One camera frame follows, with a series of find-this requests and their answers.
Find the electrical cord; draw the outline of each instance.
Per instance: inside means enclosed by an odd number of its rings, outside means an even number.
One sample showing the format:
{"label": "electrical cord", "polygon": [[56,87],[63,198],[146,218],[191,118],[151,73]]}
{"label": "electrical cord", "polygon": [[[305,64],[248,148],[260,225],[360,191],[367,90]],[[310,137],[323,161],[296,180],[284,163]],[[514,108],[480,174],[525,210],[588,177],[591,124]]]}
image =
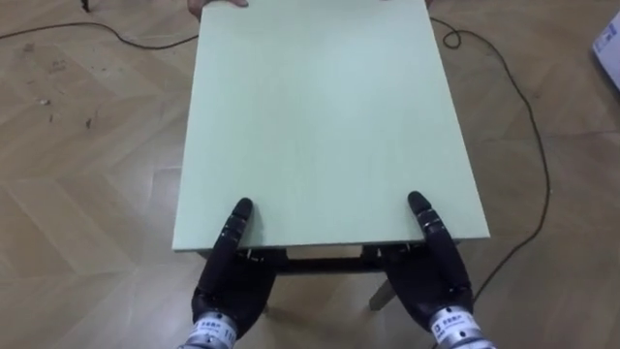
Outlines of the electrical cord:
{"label": "electrical cord", "polygon": [[[518,94],[519,98],[523,101],[523,104],[525,104],[525,108],[527,109],[528,117],[530,119],[530,123],[532,124],[532,129],[534,130],[534,138],[536,139],[536,145],[538,146],[538,151],[541,156],[542,171],[544,174],[544,187],[545,187],[544,201],[542,203],[541,217],[539,219],[538,225],[536,226],[536,229],[534,229],[534,232],[529,237],[527,237],[522,242],[518,243],[515,247],[513,247],[511,251],[506,256],[504,256],[504,258],[500,261],[500,263],[498,263],[497,266],[495,266],[493,271],[484,279],[480,288],[474,295],[474,303],[476,303],[476,301],[478,301],[478,299],[481,297],[482,292],[491,283],[495,275],[497,275],[497,273],[512,258],[512,256],[514,256],[516,252],[518,252],[521,248],[525,247],[528,243],[532,242],[532,240],[534,240],[541,233],[541,230],[543,229],[544,221],[546,220],[547,212],[549,210],[549,201],[551,199],[551,176],[549,174],[549,167],[546,161],[546,153],[544,151],[543,139],[541,137],[541,132],[539,131],[538,123],[536,122],[536,119],[534,117],[534,111],[532,110],[532,105],[530,104],[530,101],[527,99],[527,97],[525,97],[525,95],[523,94],[519,86],[516,84],[516,81],[514,80],[514,77],[512,76],[512,72],[508,67],[508,63],[506,63],[506,59],[504,58],[502,53],[500,53],[500,51],[493,44],[491,44],[488,40],[486,40],[480,34],[477,34],[470,30],[456,29],[452,25],[444,22],[443,20],[440,20],[434,17],[431,17],[430,20],[440,23],[449,29],[449,33],[444,35],[442,39],[442,42],[444,43],[444,46],[446,48],[459,49],[463,43],[461,34],[467,34],[487,44],[493,50],[495,55],[499,58],[504,68],[504,71],[506,72],[506,75],[511,81],[512,87],[514,87],[514,90]],[[456,38],[456,42],[454,44],[451,44],[449,42],[449,39],[451,37]],[[431,348],[432,349],[437,348],[437,344],[434,344]]]}
{"label": "electrical cord", "polygon": [[48,30],[48,29],[66,28],[66,27],[79,27],[79,26],[89,26],[89,27],[96,27],[96,28],[105,29],[108,32],[112,33],[116,37],[116,39],[118,39],[121,43],[129,45],[130,47],[146,49],[146,50],[161,50],[161,49],[175,48],[175,47],[177,47],[179,45],[183,45],[185,43],[189,43],[189,42],[191,42],[193,40],[196,40],[198,38],[198,35],[195,35],[193,37],[190,37],[190,38],[187,38],[187,39],[183,39],[181,41],[174,42],[174,43],[168,44],[168,45],[148,46],[148,45],[137,44],[137,43],[131,42],[131,41],[123,38],[116,30],[114,30],[113,28],[111,28],[111,27],[109,27],[109,26],[107,26],[105,24],[97,23],[97,22],[92,22],[92,21],[80,21],[80,22],[70,22],[70,23],[46,25],[46,26],[41,26],[41,27],[32,28],[32,29],[20,30],[20,31],[17,31],[17,32],[14,32],[14,33],[0,35],[0,41],[4,40],[4,39],[9,39],[9,38],[12,38],[12,37],[16,37],[16,36],[19,36],[19,35],[23,35],[23,34],[39,32],[39,31]]}

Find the human hand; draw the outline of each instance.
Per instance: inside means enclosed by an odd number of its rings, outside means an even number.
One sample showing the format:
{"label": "human hand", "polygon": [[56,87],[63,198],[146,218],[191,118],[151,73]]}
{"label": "human hand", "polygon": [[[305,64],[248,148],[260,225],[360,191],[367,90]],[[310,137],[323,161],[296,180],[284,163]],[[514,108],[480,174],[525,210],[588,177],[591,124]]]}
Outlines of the human hand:
{"label": "human hand", "polygon": [[417,192],[409,205],[424,243],[380,247],[387,280],[407,312],[425,330],[438,311],[460,306],[473,313],[469,275],[450,233],[430,203]]}
{"label": "human hand", "polygon": [[[208,3],[213,2],[213,1],[216,1],[216,0],[187,0],[187,10],[190,12],[190,14],[194,15],[194,17],[198,21],[200,21],[202,17],[202,8],[204,8],[204,6],[206,6]],[[225,1],[228,1],[238,7],[248,6],[247,0],[225,0]]]}

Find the table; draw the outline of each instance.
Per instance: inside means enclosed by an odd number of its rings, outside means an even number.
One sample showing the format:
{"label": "table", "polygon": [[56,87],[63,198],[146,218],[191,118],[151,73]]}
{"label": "table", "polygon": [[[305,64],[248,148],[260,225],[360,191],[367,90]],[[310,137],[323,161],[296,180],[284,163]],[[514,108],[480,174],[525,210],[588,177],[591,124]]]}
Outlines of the table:
{"label": "table", "polygon": [[488,237],[422,1],[209,5],[174,250],[208,250],[242,197],[244,247],[419,240],[412,190],[456,238]]}

